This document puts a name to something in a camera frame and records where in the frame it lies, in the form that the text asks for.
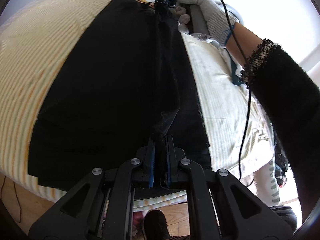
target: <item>gloved hand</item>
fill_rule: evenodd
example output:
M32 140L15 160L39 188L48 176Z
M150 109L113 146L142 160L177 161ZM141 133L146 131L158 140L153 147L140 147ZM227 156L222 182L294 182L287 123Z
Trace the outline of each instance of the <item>gloved hand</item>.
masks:
M196 4L200 7L204 20L207 22L207 27L210 36L219 42L221 46L225 46L231 31L228 25L227 17L224 11L213 0L177 0L181 4ZM176 7L176 13L180 15L179 30L186 32L186 24L190 21L190 16L186 14L185 8ZM237 19L229 15L231 26L234 27Z

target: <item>black shoe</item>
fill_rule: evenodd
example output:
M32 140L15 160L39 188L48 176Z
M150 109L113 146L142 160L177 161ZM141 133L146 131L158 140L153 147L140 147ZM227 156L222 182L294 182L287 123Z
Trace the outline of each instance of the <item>black shoe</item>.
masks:
M167 228L167 220L160 210L150 211L144 218L142 231L145 240L166 240L170 239Z

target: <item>handle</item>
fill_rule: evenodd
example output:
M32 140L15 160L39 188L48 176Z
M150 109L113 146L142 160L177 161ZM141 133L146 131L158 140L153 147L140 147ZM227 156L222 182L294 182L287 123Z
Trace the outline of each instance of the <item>handle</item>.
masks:
M190 22L187 24L189 33L201 33L210 36L207 28L207 22L204 20L200 7L195 4L186 4L185 8L187 10L187 14L191 17Z

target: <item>metal screw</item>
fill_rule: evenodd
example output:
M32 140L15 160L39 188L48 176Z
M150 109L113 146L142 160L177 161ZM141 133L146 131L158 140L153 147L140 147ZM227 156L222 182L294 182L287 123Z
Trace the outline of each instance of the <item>metal screw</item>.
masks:
M93 175L100 175L102 173L102 169L101 168L94 168L92 170L92 174Z
M140 163L140 160L138 158L133 158L130 162L132 165L138 165Z
M189 165L191 163L191 161L187 158L183 158L183 159L181 159L180 163L182 165Z
M228 176L229 172L226 169L220 169L218 171L219 175L222 177Z

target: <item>black fabric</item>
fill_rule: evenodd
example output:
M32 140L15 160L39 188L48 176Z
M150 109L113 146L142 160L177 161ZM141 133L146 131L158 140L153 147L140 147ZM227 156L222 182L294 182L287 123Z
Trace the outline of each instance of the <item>black fabric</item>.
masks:
M290 163L305 220L320 197L319 88L280 47L256 71L251 87Z
M198 102L177 23L163 25L136 0L112 0L71 51L43 102L28 173L40 185L68 190L92 168L118 167L147 145L150 134L161 140L168 129L188 158L210 168Z

